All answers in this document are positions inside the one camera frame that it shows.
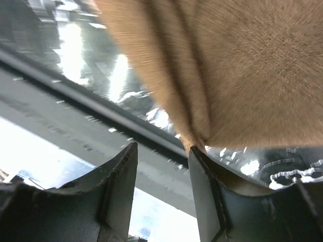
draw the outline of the brown cloth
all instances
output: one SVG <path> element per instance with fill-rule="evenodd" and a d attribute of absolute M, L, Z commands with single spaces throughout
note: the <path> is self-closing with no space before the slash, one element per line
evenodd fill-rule
<path fill-rule="evenodd" d="M 323 144 L 323 1 L 95 2 L 187 150 Z"/>

